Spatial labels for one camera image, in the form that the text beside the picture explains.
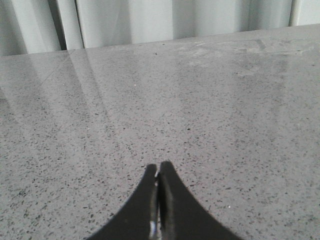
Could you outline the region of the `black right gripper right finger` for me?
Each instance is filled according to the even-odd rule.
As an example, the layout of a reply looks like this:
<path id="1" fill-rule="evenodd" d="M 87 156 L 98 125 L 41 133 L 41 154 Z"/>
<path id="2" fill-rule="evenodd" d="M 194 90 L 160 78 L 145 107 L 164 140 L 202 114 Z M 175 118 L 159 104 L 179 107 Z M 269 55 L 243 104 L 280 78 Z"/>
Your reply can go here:
<path id="1" fill-rule="evenodd" d="M 161 233 L 164 240 L 239 240 L 215 220 L 183 184 L 173 164 L 159 170 Z"/>

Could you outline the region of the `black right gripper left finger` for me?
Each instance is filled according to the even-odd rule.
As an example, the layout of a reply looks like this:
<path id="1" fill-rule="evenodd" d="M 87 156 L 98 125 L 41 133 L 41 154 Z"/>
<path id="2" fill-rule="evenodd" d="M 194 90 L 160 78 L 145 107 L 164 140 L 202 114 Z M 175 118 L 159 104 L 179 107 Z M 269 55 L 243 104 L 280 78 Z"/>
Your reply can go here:
<path id="1" fill-rule="evenodd" d="M 149 164 L 144 175 L 120 211 L 90 240 L 153 240 L 157 237 L 157 166 Z"/>

